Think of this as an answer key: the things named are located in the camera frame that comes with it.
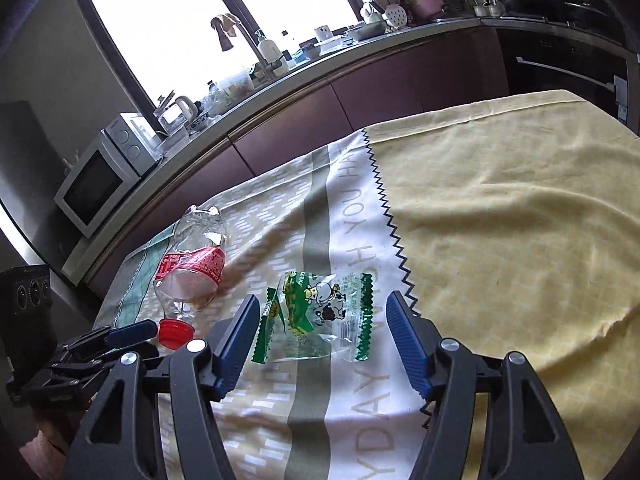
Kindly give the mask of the pink sleeved right forearm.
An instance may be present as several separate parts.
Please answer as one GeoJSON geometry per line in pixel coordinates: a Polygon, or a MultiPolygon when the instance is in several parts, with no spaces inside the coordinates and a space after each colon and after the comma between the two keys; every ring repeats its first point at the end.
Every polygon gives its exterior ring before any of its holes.
{"type": "Polygon", "coordinates": [[[62,479],[83,412],[35,410],[36,436],[20,448],[21,456],[39,479],[62,479]]]}

